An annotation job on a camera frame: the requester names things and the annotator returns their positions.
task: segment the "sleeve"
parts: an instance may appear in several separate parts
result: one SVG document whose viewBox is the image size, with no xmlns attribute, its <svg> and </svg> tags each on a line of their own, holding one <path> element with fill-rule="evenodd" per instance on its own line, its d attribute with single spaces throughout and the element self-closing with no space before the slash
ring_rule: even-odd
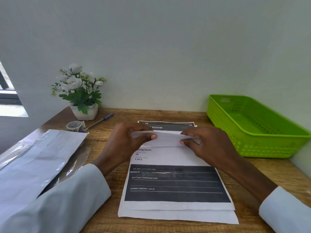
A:
<svg viewBox="0 0 311 233">
<path fill-rule="evenodd" d="M 262 202 L 259 215 L 276 233 L 311 232 L 311 208 L 280 186 Z"/>
<path fill-rule="evenodd" d="M 103 174 L 87 164 L 0 226 L 1 233 L 78 233 L 111 196 Z"/>
</svg>

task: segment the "person's left hand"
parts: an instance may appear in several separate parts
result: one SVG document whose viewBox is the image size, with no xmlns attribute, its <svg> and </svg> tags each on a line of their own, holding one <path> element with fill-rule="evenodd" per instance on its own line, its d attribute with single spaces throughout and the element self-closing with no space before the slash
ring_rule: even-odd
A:
<svg viewBox="0 0 311 233">
<path fill-rule="evenodd" d="M 129 160 L 142 144 L 157 138 L 154 133 L 146 133 L 132 138 L 131 133 L 134 131 L 152 131 L 152 128 L 143 123 L 119 123 L 112 130 L 105 148 L 93 162 L 104 176 Z"/>
</svg>

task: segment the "roll of clear tape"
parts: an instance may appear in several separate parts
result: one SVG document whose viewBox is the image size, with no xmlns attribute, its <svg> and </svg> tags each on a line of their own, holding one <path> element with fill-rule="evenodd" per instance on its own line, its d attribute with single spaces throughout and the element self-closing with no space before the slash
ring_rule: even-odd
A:
<svg viewBox="0 0 311 233">
<path fill-rule="evenodd" d="M 72 121 L 66 125 L 68 131 L 71 132 L 80 132 L 85 129 L 84 121 Z"/>
</svg>

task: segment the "white wall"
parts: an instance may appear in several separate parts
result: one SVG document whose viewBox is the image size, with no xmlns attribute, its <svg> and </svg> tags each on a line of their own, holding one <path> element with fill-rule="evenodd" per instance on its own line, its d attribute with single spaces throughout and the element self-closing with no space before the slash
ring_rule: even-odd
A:
<svg viewBox="0 0 311 233">
<path fill-rule="evenodd" d="M 308 6 L 309 0 L 0 0 L 0 60 L 29 114 L 0 117 L 0 151 L 68 105 L 50 97 L 49 87 L 70 63 L 107 78 L 106 107 L 206 111 L 209 94 L 248 94 L 311 129 L 304 97 Z"/>
<path fill-rule="evenodd" d="M 246 94 L 311 130 L 311 0 L 288 0 Z M 311 177 L 311 142 L 291 158 Z"/>
</svg>

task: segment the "wooden table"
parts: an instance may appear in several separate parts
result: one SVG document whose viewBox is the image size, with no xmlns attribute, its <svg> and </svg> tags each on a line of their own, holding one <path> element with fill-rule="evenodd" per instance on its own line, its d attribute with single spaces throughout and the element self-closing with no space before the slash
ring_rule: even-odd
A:
<svg viewBox="0 0 311 233">
<path fill-rule="evenodd" d="M 101 153 L 111 130 L 116 123 L 138 120 L 167 121 L 167 122 L 195 122 L 198 126 L 211 124 L 206 113 L 174 112 L 131 109 L 99 109 L 93 121 L 86 121 L 86 126 L 103 118 L 109 113 L 115 115 L 89 131 L 86 145 L 92 151 L 87 162 L 92 162 Z M 25 140 L 34 141 L 48 129 L 66 129 L 65 125 L 76 120 L 71 109 L 67 107 L 40 128 L 32 132 Z M 311 180 L 287 159 L 248 158 L 260 171 L 272 179 L 276 184 L 292 193 L 304 204 L 311 207 Z M 239 225 L 191 222 L 149 220 L 129 217 L 118 217 L 118 208 L 122 190 L 128 170 L 126 162 L 111 172 L 106 180 L 112 195 L 106 203 L 92 216 L 81 232 L 273 232 L 273 230 L 259 217 L 258 202 L 238 183 L 225 173 L 220 172 L 230 196 L 235 205 Z"/>
</svg>

